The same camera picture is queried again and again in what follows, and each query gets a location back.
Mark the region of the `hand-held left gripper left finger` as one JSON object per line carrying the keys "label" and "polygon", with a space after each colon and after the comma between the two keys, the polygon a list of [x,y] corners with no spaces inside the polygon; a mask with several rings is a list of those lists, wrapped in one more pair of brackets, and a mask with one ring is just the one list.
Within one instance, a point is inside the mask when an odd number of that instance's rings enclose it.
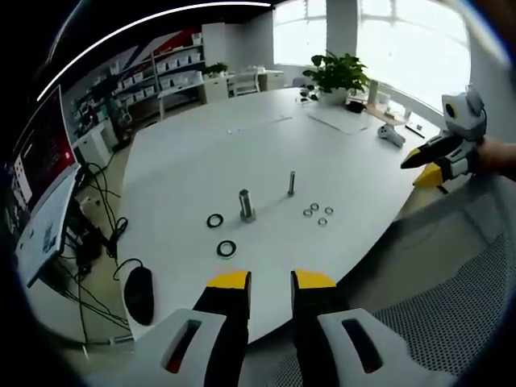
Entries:
{"label": "hand-held left gripper left finger", "polygon": [[214,277],[191,309],[179,309],[136,341],[130,361],[94,386],[236,386],[248,345],[249,271]]}

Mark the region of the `person's right hand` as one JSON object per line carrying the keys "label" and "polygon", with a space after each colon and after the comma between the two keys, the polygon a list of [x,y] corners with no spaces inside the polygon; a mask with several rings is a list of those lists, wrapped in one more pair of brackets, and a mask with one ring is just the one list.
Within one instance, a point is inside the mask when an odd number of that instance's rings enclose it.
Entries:
{"label": "person's right hand", "polygon": [[516,180],[516,144],[485,137],[478,145],[479,169]]}

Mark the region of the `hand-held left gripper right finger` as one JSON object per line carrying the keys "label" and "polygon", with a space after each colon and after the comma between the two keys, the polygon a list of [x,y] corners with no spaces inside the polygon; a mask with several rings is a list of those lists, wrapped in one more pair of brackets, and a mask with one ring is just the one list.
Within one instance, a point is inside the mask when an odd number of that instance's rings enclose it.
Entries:
{"label": "hand-held left gripper right finger", "polygon": [[305,386],[452,386],[410,356],[406,341],[363,309],[348,310],[336,283],[305,269],[290,273],[293,344]]}

